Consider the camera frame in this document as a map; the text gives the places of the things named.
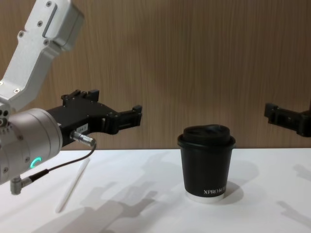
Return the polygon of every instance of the white stylus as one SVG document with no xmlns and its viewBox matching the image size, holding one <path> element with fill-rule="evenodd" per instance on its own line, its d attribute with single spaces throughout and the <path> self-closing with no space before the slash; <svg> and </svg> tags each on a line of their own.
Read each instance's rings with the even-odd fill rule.
<svg viewBox="0 0 311 233">
<path fill-rule="evenodd" d="M 69 197 L 71 196 L 71 194 L 72 194 L 74 188 L 76 187 L 76 185 L 77 185 L 77 183 L 78 183 L 78 181 L 79 181 L 79 179 L 80 179 L 80 177 L 81 177 L 83 171 L 84 171 L 85 168 L 87 167 L 89 161 L 90 161 L 90 159 L 89 159 L 89 158 L 86 158 L 86 159 L 83 161 L 83 163 L 80 165 L 80 168 L 79 168 L 79 170 L 78 170 L 78 173 L 77 173 L 75 179 L 71 182 L 71 184 L 70 184 L 68 190 L 66 191 L 65 195 L 63 196 L 63 198 L 61 199 L 60 203 L 58 204 L 58 206 L 57 206 L 57 208 L 56 208 L 56 210 L 55 210 L 56 213 L 60 213 L 60 212 L 63 210 L 63 208 L 64 208 L 64 206 L 66 205 L 66 203 L 67 203 Z"/>
</svg>

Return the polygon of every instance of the wooden wall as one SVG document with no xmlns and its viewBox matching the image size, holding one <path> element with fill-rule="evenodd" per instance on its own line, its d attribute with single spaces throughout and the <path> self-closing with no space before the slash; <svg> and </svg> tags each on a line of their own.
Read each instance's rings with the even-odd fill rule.
<svg viewBox="0 0 311 233">
<path fill-rule="evenodd" d="M 34 2 L 0 0 L 1 76 Z M 76 47 L 55 60 L 28 108 L 95 88 L 116 110 L 142 104 L 141 127 L 96 135 L 102 149 L 175 148 L 184 127 L 210 123 L 228 126 L 240 148 L 311 145 L 263 117 L 266 102 L 309 107 L 311 1 L 74 2 L 86 19 Z"/>
</svg>

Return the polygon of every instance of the green indicator light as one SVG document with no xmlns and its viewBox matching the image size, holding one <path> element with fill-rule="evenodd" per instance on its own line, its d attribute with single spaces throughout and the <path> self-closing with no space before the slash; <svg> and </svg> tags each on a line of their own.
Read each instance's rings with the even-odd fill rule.
<svg viewBox="0 0 311 233">
<path fill-rule="evenodd" d="M 42 160 L 41 157 L 36 157 L 36 158 L 31 162 L 30 168 L 34 168 L 34 167 L 35 167 L 35 164 L 36 164 L 37 162 L 40 162 L 41 160 Z"/>
</svg>

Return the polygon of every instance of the black lid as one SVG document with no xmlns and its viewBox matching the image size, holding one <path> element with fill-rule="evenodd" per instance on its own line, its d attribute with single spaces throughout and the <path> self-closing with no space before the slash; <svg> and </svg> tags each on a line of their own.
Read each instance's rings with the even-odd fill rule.
<svg viewBox="0 0 311 233">
<path fill-rule="evenodd" d="M 230 135 L 230 129 L 223 125 L 192 126 L 184 130 L 178 137 L 182 147 L 233 147 L 235 139 Z"/>
</svg>

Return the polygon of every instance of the white table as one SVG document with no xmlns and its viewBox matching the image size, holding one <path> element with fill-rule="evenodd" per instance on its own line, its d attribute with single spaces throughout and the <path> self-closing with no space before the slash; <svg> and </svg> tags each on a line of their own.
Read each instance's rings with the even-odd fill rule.
<svg viewBox="0 0 311 233">
<path fill-rule="evenodd" d="M 85 153 L 63 151 L 27 175 Z M 226 198 L 216 204 L 185 196 L 179 150 L 99 150 L 56 214 L 79 166 L 55 170 L 19 196 L 0 186 L 0 232 L 311 232 L 311 149 L 234 150 Z"/>
</svg>

